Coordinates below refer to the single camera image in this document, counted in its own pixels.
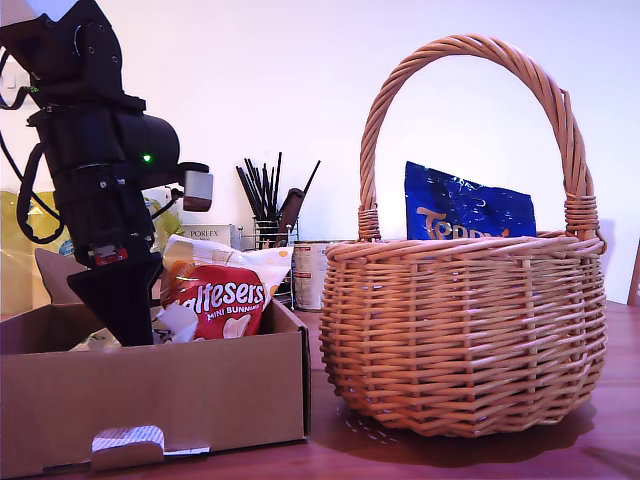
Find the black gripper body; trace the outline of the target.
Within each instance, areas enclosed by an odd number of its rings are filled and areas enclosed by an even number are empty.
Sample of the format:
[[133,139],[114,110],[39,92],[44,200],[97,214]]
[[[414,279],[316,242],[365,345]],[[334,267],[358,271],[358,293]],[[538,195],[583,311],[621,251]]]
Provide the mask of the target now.
[[92,164],[54,175],[55,203],[77,251],[123,244],[154,227],[133,167]]

